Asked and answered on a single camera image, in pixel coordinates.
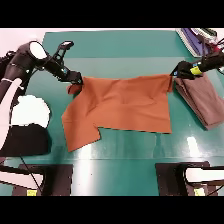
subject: brown fabric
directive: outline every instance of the brown fabric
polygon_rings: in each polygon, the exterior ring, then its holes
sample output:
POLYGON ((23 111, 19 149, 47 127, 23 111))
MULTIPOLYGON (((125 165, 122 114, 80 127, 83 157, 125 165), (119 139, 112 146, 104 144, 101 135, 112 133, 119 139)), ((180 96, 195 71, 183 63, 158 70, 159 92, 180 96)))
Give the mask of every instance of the brown fabric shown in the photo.
MULTIPOLYGON (((68 151, 100 139, 98 127, 171 133, 168 74, 131 79, 83 77, 81 93, 62 115, 68 151)), ((79 86, 67 88, 69 94, 79 86)))
POLYGON ((224 121, 224 100, 218 96, 207 75, 195 80, 175 78, 176 89, 210 130, 224 121))

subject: table surface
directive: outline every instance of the table surface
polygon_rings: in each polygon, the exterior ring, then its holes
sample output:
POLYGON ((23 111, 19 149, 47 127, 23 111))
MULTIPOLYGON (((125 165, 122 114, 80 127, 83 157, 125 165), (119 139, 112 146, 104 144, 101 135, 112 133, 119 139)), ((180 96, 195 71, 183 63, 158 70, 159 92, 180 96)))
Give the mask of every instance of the table surface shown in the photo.
MULTIPOLYGON (((74 41, 65 65, 83 76, 169 74, 181 60, 195 60, 173 31, 47 33, 43 46, 52 55, 65 40, 74 41)), ((224 77, 215 70, 207 74, 224 97, 224 77)), ((61 122, 73 100, 66 93, 67 85, 47 72, 31 78, 26 94, 43 98, 51 109, 48 131, 52 147, 50 154, 24 159, 28 164, 74 164, 71 195, 158 195, 155 163, 209 161, 211 166, 224 165, 224 125, 206 131, 175 90, 168 94, 172 134, 100 128, 101 140, 68 152, 61 122)), ((19 164, 19 158, 5 162, 13 167, 19 164)), ((12 186, 0 185, 0 195, 11 194, 12 186)))

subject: stack of folded clothes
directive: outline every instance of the stack of folded clothes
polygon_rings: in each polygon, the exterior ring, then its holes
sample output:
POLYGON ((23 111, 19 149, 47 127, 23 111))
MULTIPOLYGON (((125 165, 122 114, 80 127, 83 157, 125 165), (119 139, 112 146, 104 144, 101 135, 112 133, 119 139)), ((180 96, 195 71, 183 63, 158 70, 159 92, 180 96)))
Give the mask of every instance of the stack of folded clothes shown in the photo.
POLYGON ((202 39, 205 54, 211 53, 217 43, 217 32, 209 28, 177 28, 176 32, 194 57, 203 56, 202 39))

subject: black cloth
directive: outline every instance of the black cloth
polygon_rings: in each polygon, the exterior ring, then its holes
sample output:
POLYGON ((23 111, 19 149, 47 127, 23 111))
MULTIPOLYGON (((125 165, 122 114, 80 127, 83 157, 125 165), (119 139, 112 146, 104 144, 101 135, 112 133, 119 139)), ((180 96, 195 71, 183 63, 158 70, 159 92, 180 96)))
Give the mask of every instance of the black cloth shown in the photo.
POLYGON ((19 157, 47 154, 49 137, 46 128, 37 124, 12 126, 0 150, 0 157, 19 157))

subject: brown shirt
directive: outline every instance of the brown shirt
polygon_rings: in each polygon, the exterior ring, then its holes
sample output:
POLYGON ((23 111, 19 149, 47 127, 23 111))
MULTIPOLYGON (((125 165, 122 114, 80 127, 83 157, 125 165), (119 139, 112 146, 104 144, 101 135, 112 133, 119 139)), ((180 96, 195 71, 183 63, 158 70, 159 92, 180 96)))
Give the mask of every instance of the brown shirt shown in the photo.
MULTIPOLYGON (((169 74, 130 79, 83 78, 81 93, 62 115, 68 151, 100 139, 98 127, 171 133, 169 74)), ((68 88, 74 94, 78 86, 68 88)))

